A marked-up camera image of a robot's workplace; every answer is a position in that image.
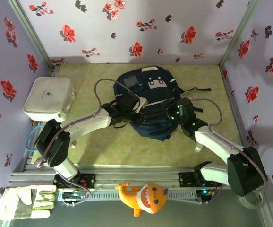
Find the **stuffed toy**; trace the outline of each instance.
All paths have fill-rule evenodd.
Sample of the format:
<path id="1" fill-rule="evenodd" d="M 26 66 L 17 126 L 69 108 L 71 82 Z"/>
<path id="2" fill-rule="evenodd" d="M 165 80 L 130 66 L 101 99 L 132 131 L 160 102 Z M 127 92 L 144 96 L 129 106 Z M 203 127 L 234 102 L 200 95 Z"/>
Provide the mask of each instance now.
<path id="1" fill-rule="evenodd" d="M 138 217 L 144 210 L 150 214 L 155 214 L 162 209 L 167 200 L 168 188 L 165 190 L 155 184 L 147 183 L 139 190 L 133 186 L 132 191 L 127 191 L 128 183 L 117 185 L 115 188 L 119 191 L 119 197 L 124 204 L 134 209 L 134 216 Z"/>

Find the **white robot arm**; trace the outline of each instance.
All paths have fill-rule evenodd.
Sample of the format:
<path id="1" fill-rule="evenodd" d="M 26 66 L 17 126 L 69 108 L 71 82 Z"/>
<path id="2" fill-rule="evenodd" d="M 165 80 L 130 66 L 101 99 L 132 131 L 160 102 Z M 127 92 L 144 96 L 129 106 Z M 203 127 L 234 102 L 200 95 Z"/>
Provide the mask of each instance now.
<path id="1" fill-rule="evenodd" d="M 50 167 L 53 167 L 68 180 L 78 183 L 80 182 L 80 172 L 67 157 L 69 145 L 77 138 L 96 129 L 105 128 L 122 121 L 131 122 L 137 126 L 141 125 L 145 120 L 145 116 L 140 110 L 146 104 L 146 99 L 127 94 L 122 96 L 121 101 L 118 101 L 116 105 L 112 103 L 102 105 L 101 110 L 96 115 L 92 113 L 87 117 L 81 117 L 79 118 L 80 121 L 67 127 L 56 138 L 49 152 L 45 155 L 44 151 L 53 136 L 63 126 L 77 121 L 60 124 L 55 120 L 50 120 L 39 135 L 36 147 Z M 198 143 L 196 151 L 199 152 L 205 146 L 218 155 L 226 164 L 226 166 L 217 166 L 211 162 L 204 162 L 196 166 L 194 168 L 194 178 L 199 184 L 207 181 L 219 182 L 229 185 L 239 196 L 244 196 L 264 184 L 262 176 L 240 153 L 246 153 L 266 177 L 257 150 L 252 147 L 244 148 L 234 144 L 211 130 L 207 123 L 196 118 L 190 99 L 166 100 L 162 103 L 162 106 L 168 117 L 176 120 L 181 125 L 184 134 Z M 40 167 L 41 163 L 36 162 L 36 165 Z"/>

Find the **work glove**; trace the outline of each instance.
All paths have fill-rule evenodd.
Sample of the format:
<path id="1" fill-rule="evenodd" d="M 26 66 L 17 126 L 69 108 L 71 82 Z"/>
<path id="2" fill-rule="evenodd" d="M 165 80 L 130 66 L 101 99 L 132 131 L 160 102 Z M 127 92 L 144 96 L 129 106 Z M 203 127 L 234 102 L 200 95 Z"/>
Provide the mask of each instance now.
<path id="1" fill-rule="evenodd" d="M 0 199 L 0 220 L 48 218 L 56 200 L 55 185 L 8 188 Z"/>

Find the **white plastic container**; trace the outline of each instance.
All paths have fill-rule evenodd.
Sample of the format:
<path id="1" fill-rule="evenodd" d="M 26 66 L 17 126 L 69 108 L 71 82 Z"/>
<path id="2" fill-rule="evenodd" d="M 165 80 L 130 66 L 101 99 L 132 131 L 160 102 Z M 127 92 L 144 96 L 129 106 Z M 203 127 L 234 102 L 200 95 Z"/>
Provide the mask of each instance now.
<path id="1" fill-rule="evenodd" d="M 64 121 L 75 99 L 74 87 L 68 78 L 39 77 L 24 104 L 23 111 L 34 121 Z"/>

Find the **backpack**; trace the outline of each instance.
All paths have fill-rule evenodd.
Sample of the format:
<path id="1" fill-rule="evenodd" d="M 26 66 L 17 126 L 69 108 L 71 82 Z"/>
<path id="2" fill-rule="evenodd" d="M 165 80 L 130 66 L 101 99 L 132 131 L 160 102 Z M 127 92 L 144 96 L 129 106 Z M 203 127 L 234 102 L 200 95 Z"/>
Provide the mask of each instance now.
<path id="1" fill-rule="evenodd" d="M 150 66 L 126 72 L 119 76 L 118 82 L 128 87 L 133 93 L 139 97 L 146 98 L 148 104 L 142 109 L 146 115 L 145 122 L 140 126 L 131 126 L 144 137 L 164 141 L 169 139 L 171 133 L 176 130 L 178 123 L 167 117 L 161 103 L 166 99 L 181 99 L 182 90 L 171 73 L 159 66 Z M 198 89 L 203 91 L 211 91 L 208 89 Z M 116 100 L 127 92 L 119 84 L 113 85 L 114 95 Z M 196 111 L 202 112 L 202 109 L 195 108 Z"/>

